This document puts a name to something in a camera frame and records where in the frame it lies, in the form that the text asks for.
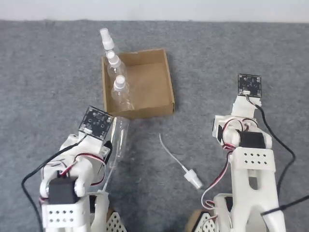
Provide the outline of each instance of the bottle cap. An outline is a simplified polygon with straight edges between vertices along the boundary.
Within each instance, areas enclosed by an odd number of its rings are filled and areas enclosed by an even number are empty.
[[[118,75],[114,82],[114,89],[121,91],[126,86],[126,78],[123,75]]]
[[[112,50],[115,47],[114,41],[111,38],[110,33],[107,28],[100,29],[100,34],[102,37],[102,43],[105,50]]]
[[[117,68],[121,64],[121,60],[119,59],[119,57],[112,50],[107,52],[106,57],[108,59],[109,64],[113,68]]]

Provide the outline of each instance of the hole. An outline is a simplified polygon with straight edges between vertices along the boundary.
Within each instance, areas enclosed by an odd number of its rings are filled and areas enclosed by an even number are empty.
[[[249,177],[249,185],[252,189],[258,190],[257,178],[256,177]]]

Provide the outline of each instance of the brown cardboard box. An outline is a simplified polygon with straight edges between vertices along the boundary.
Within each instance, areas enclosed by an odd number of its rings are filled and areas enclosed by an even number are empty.
[[[134,110],[119,111],[112,103],[112,85],[102,59],[104,109],[113,116],[129,119],[171,115],[175,99],[164,49],[145,50],[119,55],[127,67],[127,81]]]

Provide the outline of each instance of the white spray nozzle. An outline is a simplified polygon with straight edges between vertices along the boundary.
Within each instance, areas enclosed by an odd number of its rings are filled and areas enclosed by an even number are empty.
[[[194,185],[196,189],[200,189],[203,186],[202,182],[199,180],[197,174],[193,171],[193,169],[187,171],[184,177],[187,179],[187,181]]]
[[[117,68],[121,64],[121,60],[119,57],[114,53],[114,51],[108,51],[106,54],[109,64],[113,68]]]
[[[111,38],[110,33],[107,28],[100,29],[100,34],[102,37],[102,43],[105,50],[112,50],[115,47],[114,41]]]
[[[126,86],[126,78],[122,75],[118,75],[114,82],[114,89],[121,91]]]

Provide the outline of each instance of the perforated white panel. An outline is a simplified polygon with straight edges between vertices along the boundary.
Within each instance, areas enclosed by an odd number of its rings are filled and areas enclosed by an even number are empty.
[[[238,147],[232,156],[235,169],[276,171],[274,153],[270,149]]]
[[[89,218],[89,199],[81,198],[75,204],[43,204],[42,218],[44,227],[65,228],[80,227]]]
[[[126,232],[125,226],[120,220],[120,216],[117,212],[113,212],[110,219],[107,221],[107,232]]]
[[[203,213],[194,232],[215,232],[216,230],[214,221],[212,219],[206,221],[210,217],[211,215],[209,213]]]

